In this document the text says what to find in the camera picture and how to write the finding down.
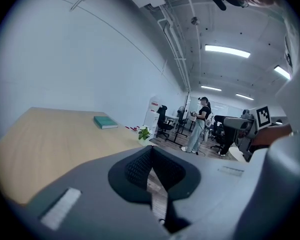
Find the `ceiling light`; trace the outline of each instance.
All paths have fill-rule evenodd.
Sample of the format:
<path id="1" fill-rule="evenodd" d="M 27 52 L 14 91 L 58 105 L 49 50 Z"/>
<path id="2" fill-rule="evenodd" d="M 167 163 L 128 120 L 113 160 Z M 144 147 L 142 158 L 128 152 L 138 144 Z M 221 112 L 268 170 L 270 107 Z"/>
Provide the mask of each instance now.
<path id="1" fill-rule="evenodd" d="M 239 96 L 239 97 L 242 97 L 242 98 L 246 98 L 246 99 L 248 99 L 248 100 L 252 100 L 252 101 L 254 101 L 254 99 L 253 98 L 250 98 L 250 97 L 247 97 L 247 96 L 243 96 L 243 95 L 241 95 L 241 94 L 236 94 L 236 96 Z"/>
<path id="2" fill-rule="evenodd" d="M 232 49 L 232 48 L 228 48 L 228 47 L 208 45 L 208 44 L 205 45 L 205 50 L 211 51 L 211 52 L 220 52 L 220 53 L 238 55 L 238 56 L 241 56 L 244 58 L 249 58 L 249 56 L 250 56 L 250 52 Z"/>
<path id="3" fill-rule="evenodd" d="M 276 66 L 274 68 L 274 70 L 277 71 L 278 73 L 280 73 L 281 75 L 283 75 L 285 78 L 287 78 L 289 80 L 291 79 L 290 74 L 287 71 L 285 71 L 284 69 L 282 69 L 281 67 Z"/>
<path id="4" fill-rule="evenodd" d="M 219 91 L 219 92 L 222 91 L 221 89 L 212 88 L 212 87 L 208 87 L 208 86 L 201 86 L 201 88 L 211 89 L 211 90 L 215 90 L 215 91 Z"/>

